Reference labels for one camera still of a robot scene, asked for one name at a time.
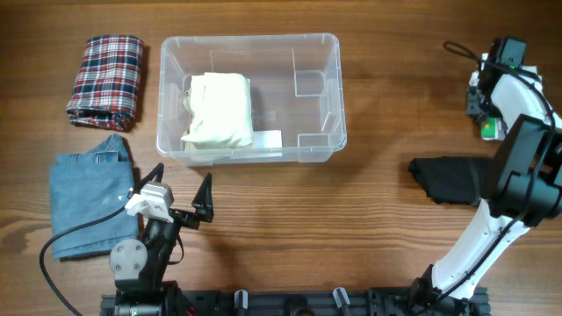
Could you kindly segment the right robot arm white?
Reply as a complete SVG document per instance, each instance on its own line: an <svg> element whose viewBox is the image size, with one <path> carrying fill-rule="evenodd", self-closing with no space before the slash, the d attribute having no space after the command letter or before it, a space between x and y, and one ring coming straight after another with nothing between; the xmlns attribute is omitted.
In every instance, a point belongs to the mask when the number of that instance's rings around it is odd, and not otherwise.
<svg viewBox="0 0 562 316"><path fill-rule="evenodd" d="M561 213L561 118L543 93L535 67L524 63L526 42L497 38L476 55L453 41L443 48L476 61L466 113L491 125L501 144L494 157L414 158L408 170L438 204L477 211L453 248L414 280L409 315L477 315L479 280L501 254L545 219Z"/></svg>

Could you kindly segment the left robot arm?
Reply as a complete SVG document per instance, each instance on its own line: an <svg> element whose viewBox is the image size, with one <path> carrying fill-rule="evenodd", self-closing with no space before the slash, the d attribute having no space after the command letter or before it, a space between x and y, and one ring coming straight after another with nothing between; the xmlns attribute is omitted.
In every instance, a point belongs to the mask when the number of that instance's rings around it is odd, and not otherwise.
<svg viewBox="0 0 562 316"><path fill-rule="evenodd" d="M130 216L148 220L138 239L119 242L109 264L116 294L102 300L102 315L195 315L194 305L176 281L164 281L166 269L180 260L170 259L175 246L182 246L182 228L197 230L213 221L212 179L205 175L191 205L192 212L174 208L171 188L162 182L164 165L157 166L129 191L125 205Z"/></svg>

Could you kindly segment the cream cloth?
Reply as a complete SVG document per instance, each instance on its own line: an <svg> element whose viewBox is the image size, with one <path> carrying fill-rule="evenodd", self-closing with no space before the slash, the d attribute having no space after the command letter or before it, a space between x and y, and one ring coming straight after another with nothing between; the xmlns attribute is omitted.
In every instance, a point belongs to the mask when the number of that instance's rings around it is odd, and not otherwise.
<svg viewBox="0 0 562 316"><path fill-rule="evenodd" d="M250 80L237 73L206 72L191 78L184 107L191 115L181 137L198 150L236 149L253 144Z"/></svg>

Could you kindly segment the black garment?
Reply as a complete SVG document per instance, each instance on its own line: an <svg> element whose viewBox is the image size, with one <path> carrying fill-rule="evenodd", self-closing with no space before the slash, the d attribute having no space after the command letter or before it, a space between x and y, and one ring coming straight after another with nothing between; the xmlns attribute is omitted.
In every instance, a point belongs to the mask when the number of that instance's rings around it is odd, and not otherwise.
<svg viewBox="0 0 562 316"><path fill-rule="evenodd" d="M437 204L479 206L491 158L442 156L414 158L408 171Z"/></svg>

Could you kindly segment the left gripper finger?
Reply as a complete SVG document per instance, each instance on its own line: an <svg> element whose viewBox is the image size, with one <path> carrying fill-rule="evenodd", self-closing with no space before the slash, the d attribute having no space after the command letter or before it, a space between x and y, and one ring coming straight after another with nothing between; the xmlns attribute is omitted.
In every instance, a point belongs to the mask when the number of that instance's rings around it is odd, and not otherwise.
<svg viewBox="0 0 562 316"><path fill-rule="evenodd" d="M204 177L202 183L200 184L198 191L193 198L191 205L196 209L201 210L212 210L213 209L213 198L212 198L212 179L211 173L207 173Z"/></svg>
<svg viewBox="0 0 562 316"><path fill-rule="evenodd" d="M164 172L164 164L159 162L146 176L144 176L138 183L138 190L141 190L145 184L150 181L160 183L162 181Z"/></svg>

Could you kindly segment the white printed t-shirt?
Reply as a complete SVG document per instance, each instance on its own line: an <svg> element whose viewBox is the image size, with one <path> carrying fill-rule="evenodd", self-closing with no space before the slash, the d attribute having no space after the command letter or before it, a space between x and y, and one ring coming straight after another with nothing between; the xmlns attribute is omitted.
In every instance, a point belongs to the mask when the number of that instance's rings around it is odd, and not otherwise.
<svg viewBox="0 0 562 316"><path fill-rule="evenodd" d="M482 64L466 91L466 115L480 127L483 140L504 140L520 115L545 119L544 106L521 81Z"/></svg>

